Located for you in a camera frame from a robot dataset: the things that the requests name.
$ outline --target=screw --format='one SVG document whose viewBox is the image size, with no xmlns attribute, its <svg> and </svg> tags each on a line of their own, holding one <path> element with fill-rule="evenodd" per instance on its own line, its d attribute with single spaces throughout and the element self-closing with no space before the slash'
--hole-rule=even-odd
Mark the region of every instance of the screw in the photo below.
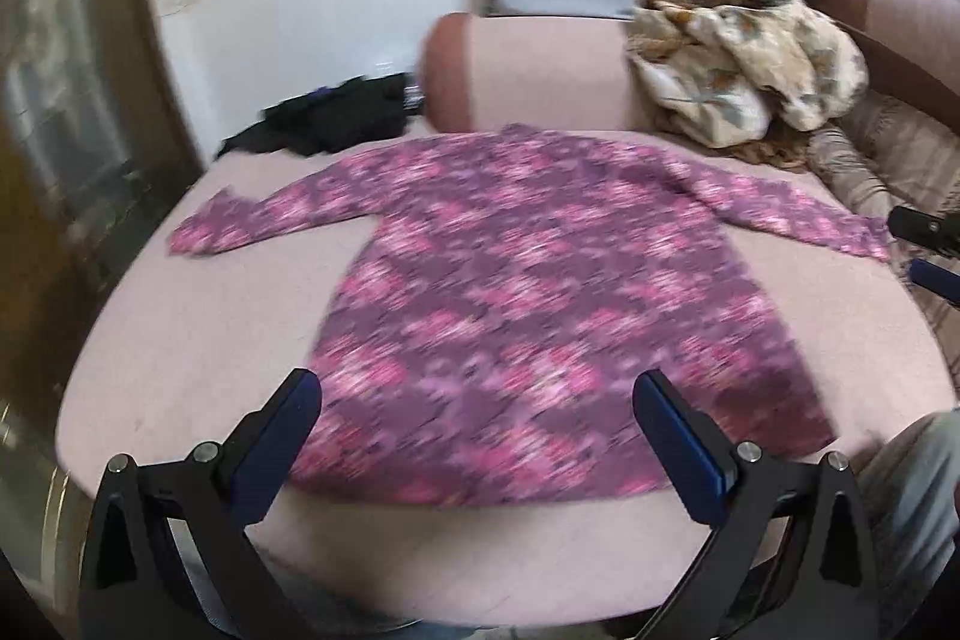
<svg viewBox="0 0 960 640">
<path fill-rule="evenodd" d="M 126 453 L 117 453 L 110 461 L 107 462 L 107 469 L 110 472 L 120 473 L 123 472 L 130 465 L 130 457 Z"/>
<path fill-rule="evenodd" d="M 830 451 L 829 456 L 827 456 L 827 464 L 837 472 L 843 472 L 850 466 L 850 460 L 839 451 Z"/>
<path fill-rule="evenodd" d="M 220 453 L 220 447 L 216 442 L 200 442 L 190 455 L 193 456 L 193 461 L 205 464 L 217 458 L 218 453 Z"/>
<path fill-rule="evenodd" d="M 755 464 L 757 461 L 760 461 L 760 457 L 763 456 L 763 451 L 760 449 L 760 445 L 748 440 L 736 446 L 736 455 L 740 456 L 743 461 Z"/>
</svg>

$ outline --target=pink and purple sweater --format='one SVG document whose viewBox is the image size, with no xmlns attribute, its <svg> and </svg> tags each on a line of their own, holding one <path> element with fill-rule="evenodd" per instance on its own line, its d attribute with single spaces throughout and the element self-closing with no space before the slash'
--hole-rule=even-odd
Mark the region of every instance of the pink and purple sweater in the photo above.
<svg viewBox="0 0 960 640">
<path fill-rule="evenodd" d="M 220 253 L 359 215 L 383 220 L 320 328 L 308 365 L 325 408 L 291 477 L 363 501 L 663 485 L 630 402 L 655 366 L 734 441 L 812 453 L 829 420 L 721 221 L 886 258 L 880 221 L 788 184 L 523 126 L 359 153 L 259 202 L 222 191 L 170 247 Z"/>
</svg>

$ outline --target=crumpled fabric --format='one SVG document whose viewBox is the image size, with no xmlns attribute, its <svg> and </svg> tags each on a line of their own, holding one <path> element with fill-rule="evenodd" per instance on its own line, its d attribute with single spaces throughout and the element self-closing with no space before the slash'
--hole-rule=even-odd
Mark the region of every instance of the crumpled fabric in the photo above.
<svg viewBox="0 0 960 640">
<path fill-rule="evenodd" d="M 869 82 L 853 39 L 801 0 L 637 0 L 627 54 L 676 130 L 714 149 L 763 140 L 776 119 L 802 156 L 802 135 Z"/>
</svg>

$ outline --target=mattress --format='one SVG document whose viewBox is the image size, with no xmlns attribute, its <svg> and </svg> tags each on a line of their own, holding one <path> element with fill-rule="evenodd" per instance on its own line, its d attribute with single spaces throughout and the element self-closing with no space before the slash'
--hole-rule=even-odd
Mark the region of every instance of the mattress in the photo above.
<svg viewBox="0 0 960 640">
<path fill-rule="evenodd" d="M 432 132 L 418 122 L 412 133 Z M 227 185 L 263 197 L 338 158 L 229 153 L 150 240 L 104 307 L 64 396 L 56 446 L 84 490 L 95 493 L 114 453 L 130 453 L 142 464 L 173 461 L 200 441 L 227 437 L 304 362 L 375 218 L 206 259 L 171 257 L 165 242 L 173 227 Z M 713 163 L 790 179 L 836 204 L 812 175 Z M 792 330 L 840 432 L 834 448 L 856 456 L 930 411 L 953 406 L 937 344 L 888 269 L 790 239 L 724 230 Z M 708 531 L 686 517 L 672 490 L 619 500 L 433 509 L 338 504 L 285 487 L 248 536 L 300 578 L 369 608 L 483 626 L 570 624 L 657 605 Z"/>
</svg>

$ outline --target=brown cushion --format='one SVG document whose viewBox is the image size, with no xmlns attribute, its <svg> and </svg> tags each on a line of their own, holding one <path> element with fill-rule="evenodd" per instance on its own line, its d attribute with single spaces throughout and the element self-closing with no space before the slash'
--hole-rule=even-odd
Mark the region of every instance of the brown cushion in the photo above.
<svg viewBox="0 0 960 640">
<path fill-rule="evenodd" d="M 472 130 L 467 69 L 464 66 L 472 15 L 443 15 L 427 34 L 419 78 L 424 88 L 424 114 L 438 131 L 462 133 Z"/>
<path fill-rule="evenodd" d="M 445 132 L 652 130 L 661 110 L 625 44 L 620 20 L 446 15 L 421 60 L 427 119 Z"/>
<path fill-rule="evenodd" d="M 870 87 L 960 134 L 960 1 L 812 0 L 853 36 Z"/>
</svg>

